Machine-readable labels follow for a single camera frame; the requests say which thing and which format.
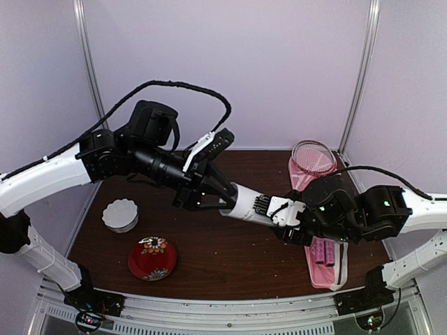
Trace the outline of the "white shuttlecock tube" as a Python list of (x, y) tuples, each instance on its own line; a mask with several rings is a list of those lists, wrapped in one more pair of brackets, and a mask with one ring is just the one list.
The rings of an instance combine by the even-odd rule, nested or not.
[(231, 185), (236, 190), (236, 194), (231, 197), (235, 201), (235, 205), (232, 209), (220, 209), (219, 213), (222, 216), (268, 227), (274, 226), (272, 220), (266, 215), (271, 202), (270, 196), (235, 182), (232, 182)]

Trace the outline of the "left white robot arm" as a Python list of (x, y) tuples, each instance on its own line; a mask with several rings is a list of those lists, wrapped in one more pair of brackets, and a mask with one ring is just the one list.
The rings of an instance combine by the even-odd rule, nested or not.
[(111, 177), (141, 174), (174, 190), (173, 204), (189, 211), (232, 209), (235, 188), (214, 165), (234, 140), (227, 128), (202, 136), (187, 157), (166, 150), (179, 137), (178, 113), (167, 105), (139, 101), (129, 121), (115, 131), (91, 130), (53, 157), (1, 177), (1, 252), (23, 256), (86, 310), (101, 302), (88, 270), (56, 252), (36, 231), (27, 208), (73, 188)]

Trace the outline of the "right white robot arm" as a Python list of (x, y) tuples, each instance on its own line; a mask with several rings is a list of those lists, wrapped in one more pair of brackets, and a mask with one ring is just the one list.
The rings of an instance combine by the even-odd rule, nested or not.
[(357, 244), (436, 230), (422, 246), (370, 272), (369, 284), (358, 293), (358, 302), (365, 308), (381, 301), (385, 288), (397, 290), (446, 261), (446, 199), (399, 186), (378, 185), (356, 194), (339, 175), (321, 177), (302, 192), (271, 198), (267, 216), (280, 238), (306, 246), (312, 237)]

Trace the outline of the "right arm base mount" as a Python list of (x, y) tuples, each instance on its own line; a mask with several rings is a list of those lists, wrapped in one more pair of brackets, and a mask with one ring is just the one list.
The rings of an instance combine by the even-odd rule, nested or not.
[(387, 325), (383, 307), (395, 300), (395, 291), (386, 287), (383, 268), (382, 265), (368, 271), (363, 288), (333, 297), (338, 315), (354, 314), (357, 326), (369, 333), (379, 332)]

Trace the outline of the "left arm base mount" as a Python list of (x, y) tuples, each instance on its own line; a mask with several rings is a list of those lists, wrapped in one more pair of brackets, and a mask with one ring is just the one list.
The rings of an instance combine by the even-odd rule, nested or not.
[(80, 287), (71, 291), (59, 289), (64, 295), (64, 303), (74, 307), (78, 314), (75, 326), (81, 334), (92, 334), (99, 330), (107, 316), (119, 317), (124, 307), (124, 295), (105, 292), (94, 288), (89, 270), (80, 268)]

